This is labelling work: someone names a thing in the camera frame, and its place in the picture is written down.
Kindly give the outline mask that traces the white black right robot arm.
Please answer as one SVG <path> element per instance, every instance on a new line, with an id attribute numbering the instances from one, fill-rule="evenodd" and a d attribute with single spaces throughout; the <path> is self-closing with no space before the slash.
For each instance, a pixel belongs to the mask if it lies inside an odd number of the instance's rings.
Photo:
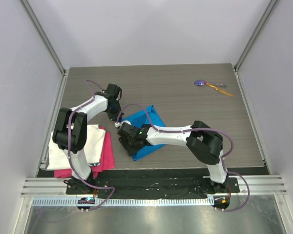
<path id="1" fill-rule="evenodd" d="M 201 121 L 185 127 L 160 127 L 144 124 L 140 128 L 123 121 L 116 125 L 119 142 L 129 156 L 146 146 L 174 145 L 188 148 L 198 161 L 207 165 L 209 181 L 199 182 L 198 189 L 206 194 L 223 192 L 229 185 L 222 162 L 223 137 Z"/>

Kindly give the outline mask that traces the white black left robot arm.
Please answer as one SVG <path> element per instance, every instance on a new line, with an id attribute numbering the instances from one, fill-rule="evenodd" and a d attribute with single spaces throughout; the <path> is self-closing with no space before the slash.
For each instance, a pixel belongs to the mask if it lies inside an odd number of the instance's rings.
<path id="1" fill-rule="evenodd" d="M 72 171 L 71 179 L 65 183 L 85 195 L 99 188 L 95 186 L 93 172 L 84 152 L 87 124 L 102 112 L 107 113 L 111 121 L 121 119 L 123 114 L 119 101 L 122 92 L 118 85 L 110 83 L 106 89 L 95 92 L 84 103 L 70 109 L 61 108 L 58 112 L 52 141 L 66 154 Z"/>

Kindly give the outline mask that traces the blue cloth napkin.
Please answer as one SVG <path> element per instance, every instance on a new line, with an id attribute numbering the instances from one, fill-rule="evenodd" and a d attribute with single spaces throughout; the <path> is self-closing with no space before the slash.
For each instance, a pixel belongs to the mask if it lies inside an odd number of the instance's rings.
<path id="1" fill-rule="evenodd" d="M 146 111 L 149 114 L 149 117 L 154 125 L 160 126 L 160 127 L 166 126 L 153 105 L 148 106 L 146 108 Z M 147 115 L 143 110 L 123 118 L 123 121 L 129 121 L 133 126 L 136 126 L 138 128 L 141 128 L 143 124 L 150 124 L 147 118 Z M 139 159 L 142 159 L 156 152 L 157 150 L 163 148 L 164 146 L 165 146 L 164 144 L 156 145 L 156 146 L 145 146 L 144 148 L 139 150 L 137 153 L 134 153 L 131 157 L 134 161 L 137 161 Z"/>

